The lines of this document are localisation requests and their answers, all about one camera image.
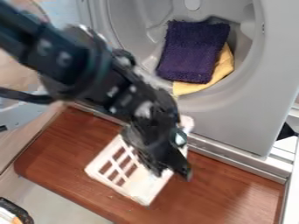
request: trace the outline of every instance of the wooden shelf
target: wooden shelf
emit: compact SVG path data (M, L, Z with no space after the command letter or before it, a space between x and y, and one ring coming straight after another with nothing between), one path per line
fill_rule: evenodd
M115 223L277 222L283 185L192 152L192 181L172 178L150 207L139 206L90 179L84 167L119 129L109 121L68 108L18 158L15 170Z

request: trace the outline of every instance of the white rack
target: white rack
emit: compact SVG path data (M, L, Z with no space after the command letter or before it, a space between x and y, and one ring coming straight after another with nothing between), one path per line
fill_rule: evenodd
M183 131L189 134L194 126L190 117L182 116ZM187 146L181 149L187 156ZM156 177L140 164L136 151L129 147L118 135L101 153L86 167L85 172L118 193L149 206L173 175L173 171L165 170L161 178Z

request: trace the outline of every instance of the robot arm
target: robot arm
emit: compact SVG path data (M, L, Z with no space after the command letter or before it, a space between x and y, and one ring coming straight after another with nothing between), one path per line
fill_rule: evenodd
M176 142L186 135L178 127L177 104L162 89L134 72L134 57L111 50L104 38L87 28L59 31L26 11L0 1L0 47L40 74L48 95L0 87L0 97L50 104L79 101L122 120L125 141L137 148L141 162L157 176L170 168L185 179L191 167Z

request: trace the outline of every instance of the purple towel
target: purple towel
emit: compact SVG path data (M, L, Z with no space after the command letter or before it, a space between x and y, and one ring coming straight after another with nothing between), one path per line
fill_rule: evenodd
M228 24L170 21L157 75L171 81L208 83L229 31Z

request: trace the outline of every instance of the yellow towel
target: yellow towel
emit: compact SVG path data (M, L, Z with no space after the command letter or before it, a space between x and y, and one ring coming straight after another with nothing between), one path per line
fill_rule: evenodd
M215 70L212 75L212 79L209 83L206 84L194 84L194 83L187 83L182 81L174 81L173 82L173 94L175 96L179 95L187 95L194 92L198 92L199 90L203 90L208 88L218 81L222 80L226 77L229 73L233 71L233 54L229 49L227 43L225 43L220 56L219 60L215 65Z

